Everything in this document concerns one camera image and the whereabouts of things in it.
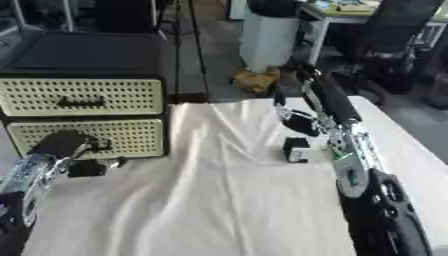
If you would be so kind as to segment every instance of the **chair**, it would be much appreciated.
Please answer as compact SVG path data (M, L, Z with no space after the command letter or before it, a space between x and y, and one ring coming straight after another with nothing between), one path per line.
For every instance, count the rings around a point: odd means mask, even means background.
M412 70L414 41L435 15L444 0L384 0L373 16L362 25L343 25L333 38L336 49L348 64L349 75L333 73L349 94L367 91L382 105L385 95L369 83L370 67L394 67L395 73Z

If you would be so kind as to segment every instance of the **white cabinet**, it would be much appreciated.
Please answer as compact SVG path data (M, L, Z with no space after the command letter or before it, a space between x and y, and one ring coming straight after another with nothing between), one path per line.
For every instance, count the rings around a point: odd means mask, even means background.
M228 0L230 4L229 18L232 20L244 20L246 15L247 0Z

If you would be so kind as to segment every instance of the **black handle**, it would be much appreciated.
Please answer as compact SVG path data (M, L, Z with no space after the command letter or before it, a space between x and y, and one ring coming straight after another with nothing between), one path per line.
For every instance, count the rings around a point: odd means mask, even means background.
M432 255L417 213L394 175L370 170L369 187L360 198L339 195L358 255Z
M96 101L69 101L67 96L62 96L62 98L56 103L58 107L104 107L106 106L106 101L104 96L99 96Z
M92 148L90 150L93 152L108 151L113 149L112 141L109 139L106 141L105 146L100 146L99 139L93 137L92 135L88 135L88 138L90 145L92 145Z

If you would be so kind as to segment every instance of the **desk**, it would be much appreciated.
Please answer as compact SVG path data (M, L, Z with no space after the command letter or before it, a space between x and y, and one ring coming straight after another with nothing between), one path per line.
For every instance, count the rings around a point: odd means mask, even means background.
M320 21L316 40L308 59L309 63L316 64L330 24L362 24L370 18L374 10L375 9L372 8L371 12L341 12L336 10L336 6L330 6L329 8L324 9L312 3L304 3L301 11ZM446 14L448 14L448 5L444 4L438 14L428 23L428 26L439 27L434 35L432 35L434 39L431 43L431 47L436 44L446 28L448 23L448 16L445 16Z
M447 166L367 100L352 102L432 248L447 249ZM10 155L1 130L0 156ZM171 155L61 180L24 256L355 256L328 156L317 148L310 164L286 163L280 150L293 134L269 99L174 106Z

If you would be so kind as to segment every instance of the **white cloth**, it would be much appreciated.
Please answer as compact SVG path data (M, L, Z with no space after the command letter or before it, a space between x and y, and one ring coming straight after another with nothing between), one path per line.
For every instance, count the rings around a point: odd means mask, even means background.
M447 166L366 100L352 100L435 255L448 255ZM299 99L290 106L309 110ZM171 121L169 157L58 183L24 255L355 255L330 161L317 148L310 164L285 162L291 133L271 100L179 105Z

